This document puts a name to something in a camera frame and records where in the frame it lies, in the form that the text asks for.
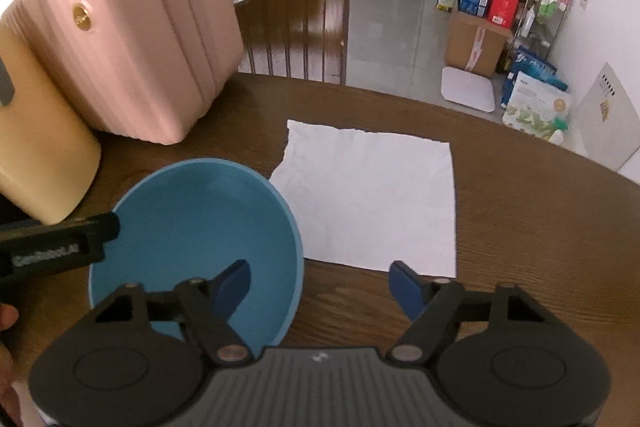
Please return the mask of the person's left hand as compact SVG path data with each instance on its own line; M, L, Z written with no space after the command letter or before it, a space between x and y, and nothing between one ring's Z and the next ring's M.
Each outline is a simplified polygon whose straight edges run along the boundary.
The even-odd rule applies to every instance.
M18 319L18 312L14 306L1 305L1 330L6 331L12 327ZM1 346L1 425L21 426L21 404L14 383L14 363L7 347Z

